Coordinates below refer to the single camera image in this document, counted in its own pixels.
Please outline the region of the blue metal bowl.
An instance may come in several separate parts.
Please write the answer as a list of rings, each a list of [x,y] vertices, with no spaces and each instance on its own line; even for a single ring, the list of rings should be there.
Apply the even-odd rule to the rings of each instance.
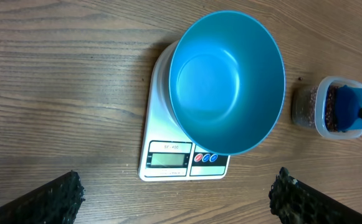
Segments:
[[[280,49],[257,19],[217,11],[179,40],[169,69],[169,100],[190,140],[209,152],[238,155],[273,130],[285,78]]]

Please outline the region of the white digital kitchen scale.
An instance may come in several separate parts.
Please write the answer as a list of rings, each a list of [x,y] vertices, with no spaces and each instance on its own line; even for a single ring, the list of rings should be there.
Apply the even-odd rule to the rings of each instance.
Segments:
[[[221,179],[227,173],[230,157],[197,146],[179,127],[172,112],[168,75],[177,44],[165,48],[153,68],[139,177],[144,181]]]

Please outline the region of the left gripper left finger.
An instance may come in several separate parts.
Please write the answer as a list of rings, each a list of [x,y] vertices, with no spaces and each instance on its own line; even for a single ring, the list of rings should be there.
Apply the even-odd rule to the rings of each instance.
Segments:
[[[84,193],[79,174],[70,171],[1,206],[0,224],[73,224]]]

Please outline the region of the red beans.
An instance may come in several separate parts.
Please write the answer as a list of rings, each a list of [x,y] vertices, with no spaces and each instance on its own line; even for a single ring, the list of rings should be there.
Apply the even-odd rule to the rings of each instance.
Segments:
[[[330,85],[325,100],[325,126],[329,132],[337,132],[338,125],[335,116],[335,100],[338,87]],[[295,124],[306,128],[315,126],[315,104],[317,86],[299,88],[293,96],[292,120]]]

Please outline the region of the blue plastic measuring scoop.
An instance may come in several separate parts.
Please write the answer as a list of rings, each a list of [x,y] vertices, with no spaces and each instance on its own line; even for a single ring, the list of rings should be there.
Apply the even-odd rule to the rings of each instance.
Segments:
[[[340,87],[336,92],[335,116],[339,131],[362,129],[358,111],[362,108],[362,88]]]

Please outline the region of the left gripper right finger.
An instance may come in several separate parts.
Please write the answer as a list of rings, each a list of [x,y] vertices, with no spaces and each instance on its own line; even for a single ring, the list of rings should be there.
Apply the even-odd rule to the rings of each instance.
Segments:
[[[362,224],[362,214],[292,177],[282,167],[269,192],[270,212],[282,223]]]

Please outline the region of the clear plastic container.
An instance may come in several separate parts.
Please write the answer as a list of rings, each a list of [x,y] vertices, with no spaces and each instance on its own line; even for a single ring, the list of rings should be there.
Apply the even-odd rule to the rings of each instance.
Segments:
[[[330,132],[325,122],[326,95],[330,86],[349,86],[362,88],[362,83],[342,77],[330,76],[319,84],[299,88],[295,91],[292,103],[292,119],[297,125],[315,129],[327,139],[356,139],[362,135],[362,129],[345,132]]]

